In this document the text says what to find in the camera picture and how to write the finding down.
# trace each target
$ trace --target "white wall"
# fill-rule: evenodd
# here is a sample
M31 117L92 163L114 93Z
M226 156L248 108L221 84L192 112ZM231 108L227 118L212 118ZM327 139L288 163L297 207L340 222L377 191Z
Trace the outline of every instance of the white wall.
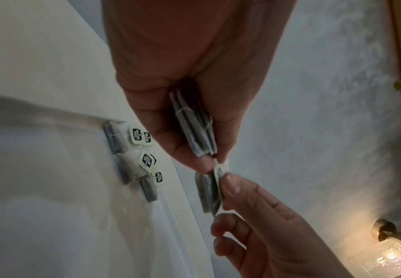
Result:
M386 2L299 1L229 156L233 172L302 214L341 259L374 243L375 220L401 226L398 68ZM216 277L236 277L213 254L193 173L176 168Z

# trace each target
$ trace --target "black logo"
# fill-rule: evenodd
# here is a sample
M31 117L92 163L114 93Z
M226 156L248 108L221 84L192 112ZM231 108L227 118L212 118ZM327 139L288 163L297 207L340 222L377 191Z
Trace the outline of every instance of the black logo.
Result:
M135 139L135 141L141 141L142 140L141 130L134 128L133 129L133 138Z
M163 181L163 175L161 174L161 172L156 172L155 173L155 179L156 179L156 182L162 182Z
M144 132L144 140L146 141L146 143L152 142L152 137L150 136L150 133Z
M150 166L152 165L152 158L144 154L144 156L142 157L142 162L144 163L144 165L150 168Z

